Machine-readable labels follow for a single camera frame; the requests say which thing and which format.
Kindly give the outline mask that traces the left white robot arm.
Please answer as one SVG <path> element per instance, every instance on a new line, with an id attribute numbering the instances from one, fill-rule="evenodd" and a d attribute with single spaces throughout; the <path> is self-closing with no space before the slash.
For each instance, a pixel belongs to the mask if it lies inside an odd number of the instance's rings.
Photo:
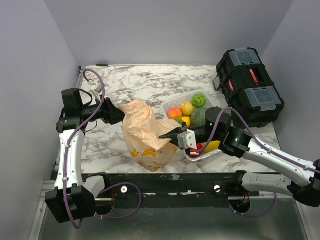
<path id="1" fill-rule="evenodd" d="M 111 185 L 102 176 L 82 178 L 82 150 L 89 122 L 102 120 L 115 125 L 125 114 L 102 93 L 96 104 L 83 103 L 82 90 L 62 91 L 63 108 L 56 124 L 59 133 L 60 158 L 52 191 L 45 194 L 45 203 L 58 223 L 72 222 L 94 216 L 95 200 L 107 197 Z"/>

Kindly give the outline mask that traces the green grape bunch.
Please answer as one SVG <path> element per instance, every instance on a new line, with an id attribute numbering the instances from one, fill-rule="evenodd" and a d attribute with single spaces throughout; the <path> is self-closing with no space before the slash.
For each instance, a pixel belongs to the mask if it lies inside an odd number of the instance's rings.
<path id="1" fill-rule="evenodd" d="M 184 122 L 181 118 L 178 118 L 176 121 L 177 121 L 179 124 L 182 124 L 182 123 Z"/>

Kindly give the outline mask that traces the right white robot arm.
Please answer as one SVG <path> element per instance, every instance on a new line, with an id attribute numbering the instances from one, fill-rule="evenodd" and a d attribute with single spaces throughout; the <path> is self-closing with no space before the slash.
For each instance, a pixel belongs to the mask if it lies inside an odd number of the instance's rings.
<path id="1" fill-rule="evenodd" d="M 309 206 L 320 205 L 320 162 L 304 160 L 273 148 L 256 137 L 246 122 L 245 129 L 231 125 L 231 111 L 239 120 L 242 116 L 232 107 L 211 107 L 205 112 L 205 124 L 187 127 L 183 124 L 159 136 L 187 153 L 197 155 L 204 151 L 198 144 L 206 146 L 219 141 L 219 150 L 224 154 L 243 158 L 263 165 L 274 173 L 252 173 L 237 171 L 238 179 L 230 183 L 230 191 L 241 196 L 245 192 L 271 192 L 293 197 L 297 202 Z"/>

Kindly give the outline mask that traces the orange banana-print plastic bag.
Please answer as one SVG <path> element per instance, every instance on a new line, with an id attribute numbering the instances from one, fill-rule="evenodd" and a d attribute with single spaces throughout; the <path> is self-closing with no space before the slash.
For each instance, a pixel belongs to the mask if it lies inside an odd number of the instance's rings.
<path id="1" fill-rule="evenodd" d="M 125 114 L 122 122 L 123 138 L 133 160 L 151 172 L 167 166 L 178 147 L 170 139 L 160 139 L 170 131 L 181 127 L 172 119 L 157 119 L 151 107 L 141 100 L 118 107 Z"/>

